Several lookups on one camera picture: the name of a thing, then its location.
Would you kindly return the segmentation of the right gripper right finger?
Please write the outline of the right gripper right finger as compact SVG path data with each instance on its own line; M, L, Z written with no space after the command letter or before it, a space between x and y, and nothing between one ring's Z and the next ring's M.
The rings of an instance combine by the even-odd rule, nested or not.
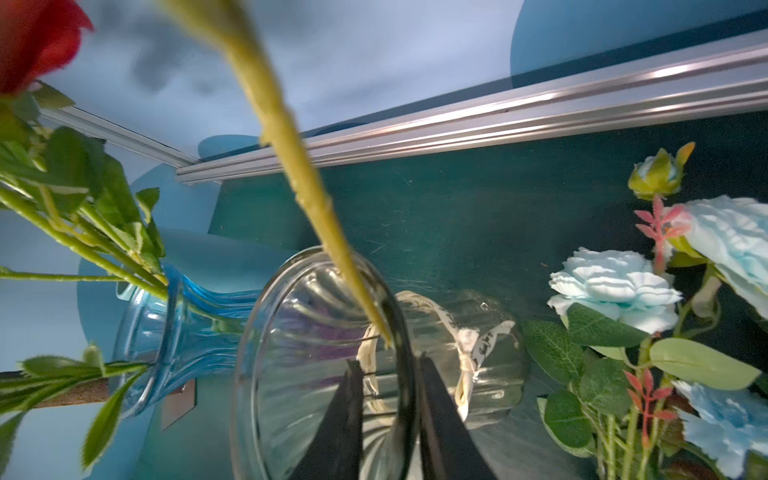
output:
M496 479L476 448L434 362L417 359L419 442L424 479Z

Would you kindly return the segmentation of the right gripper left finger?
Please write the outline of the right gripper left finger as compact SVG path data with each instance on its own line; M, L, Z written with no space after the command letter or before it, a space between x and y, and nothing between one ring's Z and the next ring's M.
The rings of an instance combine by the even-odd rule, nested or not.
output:
M358 361L347 370L306 453L290 479L353 479L362 457L363 371Z

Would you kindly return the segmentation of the purple ribbed glass vase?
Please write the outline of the purple ribbed glass vase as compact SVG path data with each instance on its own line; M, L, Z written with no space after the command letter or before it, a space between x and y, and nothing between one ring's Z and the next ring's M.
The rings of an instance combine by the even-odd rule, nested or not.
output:
M122 374L110 388L123 392L121 417L140 415L187 381L234 369L240 337L261 291L208 290L167 265L168 299L144 290L128 300L112 360L144 363L145 373Z

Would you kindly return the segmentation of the blue rose stem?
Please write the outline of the blue rose stem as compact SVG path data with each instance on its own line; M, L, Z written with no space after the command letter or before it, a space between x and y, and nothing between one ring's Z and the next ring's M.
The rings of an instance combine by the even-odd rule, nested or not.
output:
M635 251L575 250L549 279L557 320L522 330L537 365L559 384L537 407L565 452L592 458L602 479L729 479L683 436L693 414L673 383L747 390L767 401L764 371L703 344L729 288L767 317L767 207L719 196L671 204L694 144L659 150L634 166L628 186L647 203ZM747 454L738 479L763 479L767 454Z

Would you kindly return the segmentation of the blue carnation stem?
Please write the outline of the blue carnation stem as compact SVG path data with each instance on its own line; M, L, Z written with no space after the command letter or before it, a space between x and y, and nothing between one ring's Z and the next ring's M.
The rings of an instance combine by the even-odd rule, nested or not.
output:
M698 383L673 383L695 410L678 411L684 439L715 461L729 479L744 474L747 454L767 454L767 401L747 390L724 391Z

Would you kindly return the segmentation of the blue flower bunch purple vase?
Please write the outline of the blue flower bunch purple vase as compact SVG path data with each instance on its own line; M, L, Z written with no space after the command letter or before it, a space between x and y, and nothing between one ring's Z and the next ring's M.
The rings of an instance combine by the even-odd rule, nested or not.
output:
M88 15L74 1L5 1L1 5L1 206L99 268L99 283L125 282L168 293L164 244L152 211L155 188L133 192L122 164L100 139L70 127L47 128L42 109L70 100L44 77L70 64ZM1 461L8 464L28 413L84 387L120 378L85 437L80 464L93 467L109 448L133 385L150 371L136 360L106 361L94 345L80 358L37 355L1 381Z

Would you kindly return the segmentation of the pink rose stem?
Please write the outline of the pink rose stem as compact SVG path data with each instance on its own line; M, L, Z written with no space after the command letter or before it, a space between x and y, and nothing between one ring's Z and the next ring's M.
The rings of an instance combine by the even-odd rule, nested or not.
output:
M325 252L339 268L355 300L388 346L391 328L363 284L339 219L283 97L278 77L240 1L163 1L162 7L197 40L219 51L233 69L284 174Z

